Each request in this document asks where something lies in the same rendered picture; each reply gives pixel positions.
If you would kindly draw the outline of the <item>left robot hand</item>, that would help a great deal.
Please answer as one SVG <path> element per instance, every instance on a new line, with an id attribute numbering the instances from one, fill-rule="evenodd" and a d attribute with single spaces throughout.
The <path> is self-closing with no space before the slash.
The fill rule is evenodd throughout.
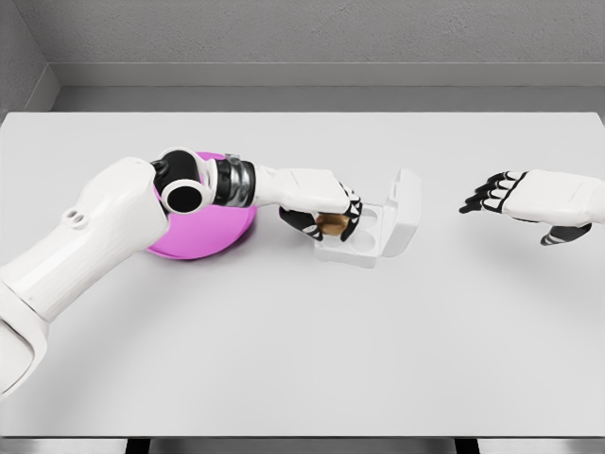
<path id="1" fill-rule="evenodd" d="M 345 242 L 355 231 L 363 208 L 360 197 L 341 183 L 330 170 L 292 168 L 285 169 L 287 191 L 285 206 L 279 207 L 282 221 L 295 230 L 318 242 L 324 235 L 316 224 L 319 214 L 342 214 L 349 224 L 341 236 Z"/>

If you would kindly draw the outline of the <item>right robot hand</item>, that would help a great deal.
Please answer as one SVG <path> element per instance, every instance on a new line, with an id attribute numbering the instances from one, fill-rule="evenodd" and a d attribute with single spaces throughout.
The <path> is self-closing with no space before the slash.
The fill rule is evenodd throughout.
<path id="1" fill-rule="evenodd" d="M 590 205 L 601 181 L 541 169 L 505 171 L 478 187 L 458 211 L 489 211 L 524 222 L 544 223 L 550 230 L 541 238 L 542 245 L 569 243 L 599 224 L 593 222 Z"/>

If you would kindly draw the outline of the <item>brown egg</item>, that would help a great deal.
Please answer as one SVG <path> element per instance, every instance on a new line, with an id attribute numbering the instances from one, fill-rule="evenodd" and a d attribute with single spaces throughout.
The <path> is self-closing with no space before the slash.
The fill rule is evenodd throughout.
<path id="1" fill-rule="evenodd" d="M 319 230 L 328 236 L 341 236 L 349 224 L 349 218 L 342 214 L 319 214 L 316 218 Z"/>

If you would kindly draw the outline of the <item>white egg box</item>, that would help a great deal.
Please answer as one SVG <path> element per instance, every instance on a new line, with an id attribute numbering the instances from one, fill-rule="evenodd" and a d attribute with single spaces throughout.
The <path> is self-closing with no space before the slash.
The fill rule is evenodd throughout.
<path id="1" fill-rule="evenodd" d="M 402 253 L 414 237 L 422 213 L 422 180 L 409 169 L 399 170 L 386 201 L 365 202 L 358 227 L 347 241 L 327 236 L 315 245 L 320 261 L 372 268 L 381 256 Z"/>

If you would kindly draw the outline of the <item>pink bowl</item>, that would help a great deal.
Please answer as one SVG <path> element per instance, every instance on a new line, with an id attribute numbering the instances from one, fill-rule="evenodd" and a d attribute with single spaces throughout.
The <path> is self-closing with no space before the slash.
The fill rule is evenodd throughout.
<path id="1" fill-rule="evenodd" d="M 152 163 L 168 230 L 148 248 L 177 260 L 200 259 L 232 246 L 251 226 L 255 174 L 237 156 L 165 151 Z"/>

